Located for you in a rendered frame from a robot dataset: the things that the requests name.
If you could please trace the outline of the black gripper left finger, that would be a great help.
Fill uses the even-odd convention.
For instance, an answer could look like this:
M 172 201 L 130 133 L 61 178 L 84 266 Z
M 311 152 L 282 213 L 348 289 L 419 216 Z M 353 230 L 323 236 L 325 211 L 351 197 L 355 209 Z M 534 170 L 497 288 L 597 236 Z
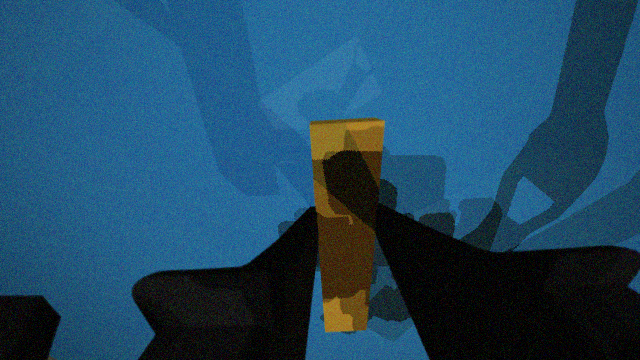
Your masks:
M 151 329 L 259 325 L 272 360 L 305 360 L 318 253 L 316 206 L 239 267 L 167 270 L 132 286 Z

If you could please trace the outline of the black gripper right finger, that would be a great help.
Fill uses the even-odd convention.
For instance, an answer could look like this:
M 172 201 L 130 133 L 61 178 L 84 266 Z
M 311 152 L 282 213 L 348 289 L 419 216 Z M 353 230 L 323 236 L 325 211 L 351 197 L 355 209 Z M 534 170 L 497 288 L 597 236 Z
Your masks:
M 429 360 L 483 360 L 522 292 L 628 286 L 640 270 L 621 246 L 479 249 L 380 203 L 375 232 Z

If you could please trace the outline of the yellow bar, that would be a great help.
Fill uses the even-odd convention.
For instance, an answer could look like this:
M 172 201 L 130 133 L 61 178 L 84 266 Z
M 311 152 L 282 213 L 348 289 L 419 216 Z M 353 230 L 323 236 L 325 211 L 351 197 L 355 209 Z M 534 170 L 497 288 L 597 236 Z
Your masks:
M 366 330 L 385 120 L 309 127 L 325 332 Z

